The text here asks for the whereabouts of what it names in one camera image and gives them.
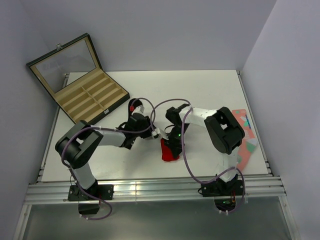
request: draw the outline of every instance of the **gray wall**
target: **gray wall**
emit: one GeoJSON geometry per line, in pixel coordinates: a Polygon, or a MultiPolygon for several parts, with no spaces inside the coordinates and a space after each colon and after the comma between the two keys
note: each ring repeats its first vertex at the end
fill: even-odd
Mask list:
{"type": "Polygon", "coordinates": [[[26,63],[48,48],[18,0],[0,7],[0,239],[11,239],[40,168],[55,105],[26,63]]]}
{"type": "Polygon", "coordinates": [[[302,239],[319,239],[320,1],[278,0],[243,68],[266,155],[302,239]]]}
{"type": "Polygon", "coordinates": [[[242,69],[276,0],[21,0],[54,49],[88,32],[108,71],[242,69]]]}

